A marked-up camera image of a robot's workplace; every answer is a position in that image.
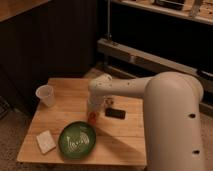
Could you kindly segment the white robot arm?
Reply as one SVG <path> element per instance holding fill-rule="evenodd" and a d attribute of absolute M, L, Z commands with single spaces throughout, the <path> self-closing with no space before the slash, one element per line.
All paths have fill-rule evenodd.
<path fill-rule="evenodd" d="M 179 72 L 137 79 L 103 74 L 88 90 L 89 113 L 110 95 L 143 101 L 147 171 L 206 171 L 199 110 L 204 90 L 197 78 Z"/>

